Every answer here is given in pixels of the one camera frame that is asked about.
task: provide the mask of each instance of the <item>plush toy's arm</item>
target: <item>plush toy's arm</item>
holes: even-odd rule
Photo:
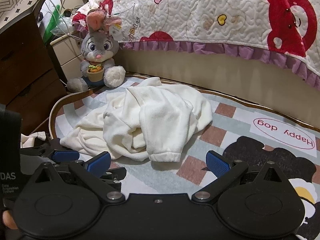
[[[104,61],[102,63],[102,66],[104,67],[104,70],[106,71],[107,68],[115,66],[115,61],[113,60],[113,58],[110,58],[110,59]]]
[[[81,70],[81,73],[84,77],[87,77],[88,74],[87,74],[87,69],[88,67],[90,66],[90,63],[86,60],[83,60],[81,63],[80,63],[80,70]]]

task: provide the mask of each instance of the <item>blue gripper pad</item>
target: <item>blue gripper pad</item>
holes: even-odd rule
[[[94,176],[100,178],[111,165],[111,156],[108,152],[102,152],[84,163],[84,168]]]
[[[218,157],[217,155],[219,154],[213,154],[210,151],[207,152],[207,155],[205,157],[205,162],[207,164],[208,169],[217,177],[221,177],[223,174],[228,172],[231,167],[229,163],[226,163],[225,161],[222,160],[224,159],[223,156],[222,158]]]
[[[80,157],[77,151],[56,151],[51,159],[56,163],[67,163],[78,160]]]

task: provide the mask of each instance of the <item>gray rabbit stuffed animal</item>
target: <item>gray rabbit stuffed animal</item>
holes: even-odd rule
[[[82,78],[70,79],[67,88],[70,92],[85,92],[90,86],[115,88],[124,81],[125,70],[122,66],[116,66],[113,56],[119,50],[119,43],[109,34],[109,27],[113,24],[121,25],[119,17],[107,17],[102,9],[89,11],[87,18],[89,33],[81,45],[81,52],[84,57],[80,64]],[[98,82],[91,82],[88,79],[89,66],[101,65],[104,69],[103,78]]]

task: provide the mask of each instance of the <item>pink plush ear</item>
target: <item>pink plush ear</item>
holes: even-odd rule
[[[88,12],[86,21],[87,25],[92,28],[94,31],[100,29],[104,18],[106,17],[105,10],[102,9],[94,9]]]
[[[122,24],[122,21],[121,21],[121,18],[120,17],[106,17],[104,20],[103,20],[103,28],[106,32],[109,31],[109,27],[113,24],[118,24],[118,25],[121,25]]]

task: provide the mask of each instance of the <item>red oval outline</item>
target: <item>red oval outline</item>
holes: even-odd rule
[[[292,147],[295,147],[295,148],[298,148],[298,149],[303,149],[303,150],[312,150],[312,149],[316,146],[316,143],[315,143],[315,142],[310,138],[310,136],[307,135],[304,131],[302,131],[302,130],[300,130],[299,128],[296,128],[296,127],[294,127],[294,126],[292,126],[292,125],[290,125],[290,124],[287,124],[287,123],[285,123],[285,122],[281,122],[281,123],[284,123],[284,124],[286,124],[286,125],[288,125],[288,126],[291,126],[291,127],[295,128],[295,129],[299,130],[300,132],[304,133],[306,136],[308,136],[309,139],[313,142],[313,147],[312,147],[312,148],[301,148],[301,147],[297,147],[297,146],[291,145],[291,144],[289,144],[289,143],[285,143],[285,142],[283,142],[283,141],[280,141],[280,140],[278,140],[277,138],[274,138],[273,136],[271,136],[271,135],[267,134],[266,132],[262,131],[258,126],[256,126],[256,124],[254,123],[254,121],[257,120],[257,119],[260,119],[260,120],[261,120],[261,119],[272,120],[272,121],[276,121],[276,122],[281,122],[281,121],[275,120],[275,119],[270,119],[270,118],[264,118],[264,117],[262,117],[262,118],[256,118],[256,119],[253,120],[253,124],[254,124],[254,126],[255,126],[256,128],[258,128],[258,129],[259,129],[261,132],[263,132],[264,134],[270,136],[271,138],[273,138],[273,139],[275,139],[275,140],[277,140],[277,141],[279,141],[279,142],[281,142],[281,143],[284,143],[284,144],[286,144],[286,145],[289,145],[289,146],[292,146]]]

